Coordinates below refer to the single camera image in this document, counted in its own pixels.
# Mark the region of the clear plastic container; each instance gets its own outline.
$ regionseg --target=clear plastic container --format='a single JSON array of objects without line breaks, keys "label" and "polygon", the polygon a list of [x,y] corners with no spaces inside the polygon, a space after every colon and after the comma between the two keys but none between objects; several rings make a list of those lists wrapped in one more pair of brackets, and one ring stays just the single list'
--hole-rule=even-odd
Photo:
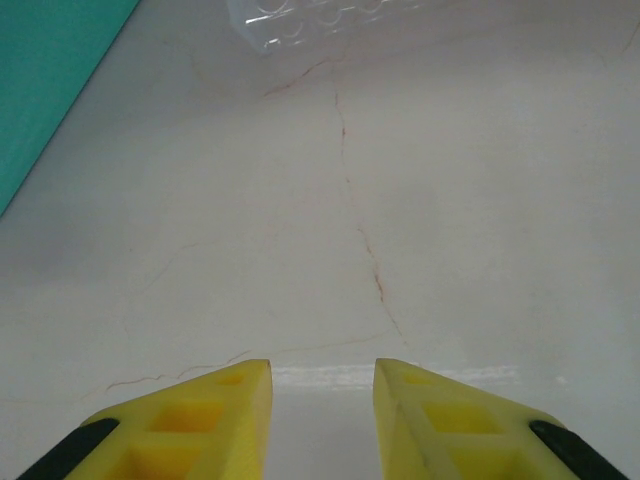
[{"label": "clear plastic container", "polygon": [[227,0],[231,24],[261,53],[302,45],[448,0]]}]

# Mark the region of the table surface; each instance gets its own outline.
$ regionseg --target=table surface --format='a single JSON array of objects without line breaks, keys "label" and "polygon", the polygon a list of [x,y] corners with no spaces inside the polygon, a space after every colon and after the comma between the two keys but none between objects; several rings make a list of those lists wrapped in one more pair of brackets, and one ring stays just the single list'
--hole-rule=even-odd
[{"label": "table surface", "polygon": [[143,1],[0,221],[0,478],[270,358],[267,479],[380,478],[373,362],[640,477],[640,2],[473,0],[260,57]]}]

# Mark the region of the black rubber pad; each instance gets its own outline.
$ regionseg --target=black rubber pad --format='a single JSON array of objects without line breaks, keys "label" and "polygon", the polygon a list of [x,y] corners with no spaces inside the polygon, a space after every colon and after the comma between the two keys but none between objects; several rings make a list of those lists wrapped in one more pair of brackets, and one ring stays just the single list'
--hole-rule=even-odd
[{"label": "black rubber pad", "polygon": [[63,480],[119,423],[114,418],[105,418],[76,428],[20,475],[18,480]]},{"label": "black rubber pad", "polygon": [[629,480],[575,433],[543,420],[529,428],[580,480]]}]

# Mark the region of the white marble surface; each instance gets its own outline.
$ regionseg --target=white marble surface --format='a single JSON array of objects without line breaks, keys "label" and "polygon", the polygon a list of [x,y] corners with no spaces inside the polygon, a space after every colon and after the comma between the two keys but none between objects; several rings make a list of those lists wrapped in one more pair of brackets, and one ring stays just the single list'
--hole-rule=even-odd
[{"label": "white marble surface", "polygon": [[0,221],[0,478],[253,357],[267,479],[380,478],[379,356],[639,478],[639,20],[476,0],[260,58],[222,2],[143,1]]}]

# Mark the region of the green surface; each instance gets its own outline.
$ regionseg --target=green surface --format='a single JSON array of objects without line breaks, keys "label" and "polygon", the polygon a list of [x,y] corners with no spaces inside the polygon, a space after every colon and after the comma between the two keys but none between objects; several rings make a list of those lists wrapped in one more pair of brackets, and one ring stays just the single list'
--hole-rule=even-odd
[{"label": "green surface", "polygon": [[0,214],[138,0],[0,0]]}]

